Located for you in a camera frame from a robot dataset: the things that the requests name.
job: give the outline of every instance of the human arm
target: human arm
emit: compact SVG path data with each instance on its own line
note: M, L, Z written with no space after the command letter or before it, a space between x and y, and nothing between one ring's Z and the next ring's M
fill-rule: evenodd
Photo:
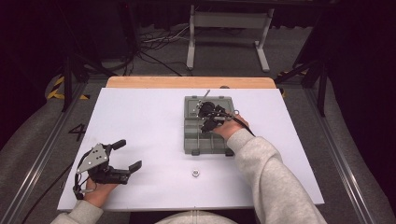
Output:
M254 137L234 121L224 122L214 132L223 136L235 153L236 165L252 188L261 223L326 223L271 143Z
M86 189L94 189L84 196L84 200L77 201L70 214L62 213L51 223L96 223L103 214L101 207L107 201L111 191L118 184L95 184L90 178L87 180Z

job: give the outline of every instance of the person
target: person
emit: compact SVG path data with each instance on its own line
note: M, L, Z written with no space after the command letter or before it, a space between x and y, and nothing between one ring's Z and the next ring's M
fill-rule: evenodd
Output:
M248 126L240 115L236 116ZM254 209L261 224L326 223L308 193L294 174L283 164L276 148L263 137L255 137L234 120L215 128L235 154L235 162L251 186ZM52 223L95 223L102 215L100 207L117 185L100 185L86 193L70 214L60 214ZM87 189L95 184L89 180ZM167 217L158 224L234 223L204 211L190 211Z

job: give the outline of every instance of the white table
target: white table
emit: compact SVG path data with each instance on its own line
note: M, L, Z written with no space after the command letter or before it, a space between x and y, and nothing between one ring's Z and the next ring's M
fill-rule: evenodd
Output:
M77 163L97 143L126 139L127 145L110 156L110 165L127 169L136 161L143 167L119 186L104 206L112 211L161 211L248 208L251 190L233 158L184 154L184 97L203 95L206 89L102 89L70 173L59 210L70 210ZM314 203L324 203L317 181L279 90L211 89L210 95L233 98L251 130L280 151ZM200 171L198 177L192 170Z

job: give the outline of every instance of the hand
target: hand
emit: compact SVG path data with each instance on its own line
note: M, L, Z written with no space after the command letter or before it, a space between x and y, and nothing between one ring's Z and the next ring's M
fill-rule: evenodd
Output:
M248 126L248 122L245 121L240 115L235 116L237 119L241 120L243 123L245 123ZM238 124L235 120L230 120L224 121L224 124L215 128L213 130L214 133L218 133L221 135L225 140L228 140L231 135L233 135L236 131L243 129L244 127L240 124Z
M94 189L94 191L85 193L84 200L100 208L107 201L107 197L111 191L117 186L118 184L96 184L88 178L86 189Z

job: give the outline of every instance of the metal rail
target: metal rail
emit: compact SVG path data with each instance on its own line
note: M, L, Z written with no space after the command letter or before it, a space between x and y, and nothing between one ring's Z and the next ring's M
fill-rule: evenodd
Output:
M360 222L365 224L376 223L372 214L367 208L367 204L364 201L363 195L361 194L361 189L359 188L355 176L352 174L352 171L347 164L344 153L334 142L329 123L325 118L320 115L317 109L317 99L314 91L312 89L305 89L304 92L310 106L315 111L315 116L322 131L326 135L330 147L329 152L332 156L335 167L337 168L338 173L341 176L341 179L346 188L346 192L349 196L350 201L352 202L353 207L355 208L356 214L358 215Z
M7 223L11 224L14 223L18 215L20 214L24 204L26 203L27 199L29 198L30 193L32 192L33 188L35 187L35 183L37 182L38 178L40 177L42 171L44 170L47 161L50 158L50 155L54 149L54 145L58 139L58 136L64 126L65 122L67 121L68 117L70 116L76 102L78 101L79 96L82 94L86 87L85 83L78 83L74 93L73 93L73 101L71 105L68 107L66 111L61 113L58 120L55 123L49 137L42 147L40 153L35 159L32 168L27 173L26 177L21 184L20 189L18 190L14 200L10 204L6 214L4 215L3 219L0 223Z

